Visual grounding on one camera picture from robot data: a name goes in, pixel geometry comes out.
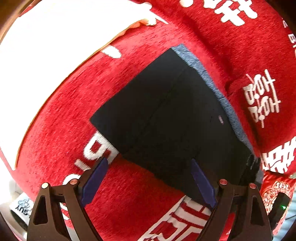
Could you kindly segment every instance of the black cloth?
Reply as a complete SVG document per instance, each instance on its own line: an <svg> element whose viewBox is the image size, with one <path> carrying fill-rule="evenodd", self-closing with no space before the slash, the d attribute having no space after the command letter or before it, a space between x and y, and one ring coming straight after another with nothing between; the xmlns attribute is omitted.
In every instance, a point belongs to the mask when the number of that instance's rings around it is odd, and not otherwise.
<svg viewBox="0 0 296 241"><path fill-rule="evenodd" d="M190 160L209 178L239 184L250 150L236 137L214 93L172 49L91 117L124 158L204 204Z"/></svg>

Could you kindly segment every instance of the blue-gray fabric edge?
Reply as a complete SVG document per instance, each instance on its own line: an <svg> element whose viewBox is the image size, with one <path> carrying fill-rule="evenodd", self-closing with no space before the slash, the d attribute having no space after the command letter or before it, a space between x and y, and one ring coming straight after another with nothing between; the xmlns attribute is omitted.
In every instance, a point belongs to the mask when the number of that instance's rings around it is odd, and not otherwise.
<svg viewBox="0 0 296 241"><path fill-rule="evenodd" d="M237 138L244 143L252 153L254 153L254 149L252 144L250 143L246 133L244 132L242 125L232 107L229 103L228 99L220 92L220 90L215 86L212 78L208 75L206 69L199 61L199 59L191 53L184 44L179 44L176 47L171 48L183 61L185 61L188 66L195 69L201 78L204 80L206 85L214 92L221 106L223 107L225 113L228 116L229 122L235 132Z"/></svg>

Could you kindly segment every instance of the screw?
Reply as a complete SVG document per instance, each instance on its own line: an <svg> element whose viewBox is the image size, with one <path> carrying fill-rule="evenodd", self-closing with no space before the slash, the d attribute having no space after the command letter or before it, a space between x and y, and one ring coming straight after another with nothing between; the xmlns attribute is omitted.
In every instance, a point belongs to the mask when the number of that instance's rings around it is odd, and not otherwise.
<svg viewBox="0 0 296 241"><path fill-rule="evenodd" d="M228 182L225 179L220 179L220 184L221 185L226 185Z"/></svg>
<svg viewBox="0 0 296 241"><path fill-rule="evenodd" d="M42 187L43 189L47 188L47 187L48 187L48 183L43 183L43 184L41 185L41 187Z"/></svg>
<svg viewBox="0 0 296 241"><path fill-rule="evenodd" d="M77 182L78 182L78 180L76 178L70 180L71 185L75 185L75 184L77 184Z"/></svg>
<svg viewBox="0 0 296 241"><path fill-rule="evenodd" d="M256 187L257 187L256 184L254 184L254 183L250 183L249 186L250 186L250 188L252 188L252 189L256 189Z"/></svg>

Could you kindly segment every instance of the white sheet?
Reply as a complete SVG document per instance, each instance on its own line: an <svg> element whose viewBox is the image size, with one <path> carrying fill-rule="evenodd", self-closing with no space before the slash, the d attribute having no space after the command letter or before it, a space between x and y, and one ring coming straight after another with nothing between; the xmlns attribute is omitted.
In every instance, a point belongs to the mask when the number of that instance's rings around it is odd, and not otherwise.
<svg viewBox="0 0 296 241"><path fill-rule="evenodd" d="M22 139L46 99L94 52L142 19L158 16L128 0L42 0L0 44L0 148L15 169Z"/></svg>

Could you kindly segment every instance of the black fabric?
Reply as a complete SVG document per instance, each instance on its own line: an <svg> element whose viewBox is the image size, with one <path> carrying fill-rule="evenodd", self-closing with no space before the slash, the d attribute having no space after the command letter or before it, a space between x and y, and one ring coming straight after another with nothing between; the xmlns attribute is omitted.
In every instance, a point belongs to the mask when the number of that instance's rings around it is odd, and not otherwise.
<svg viewBox="0 0 296 241"><path fill-rule="evenodd" d="M216 180L239 184L251 152L240 142L214 93L167 50L92 116L123 157L204 203L190 173L196 159Z"/></svg>

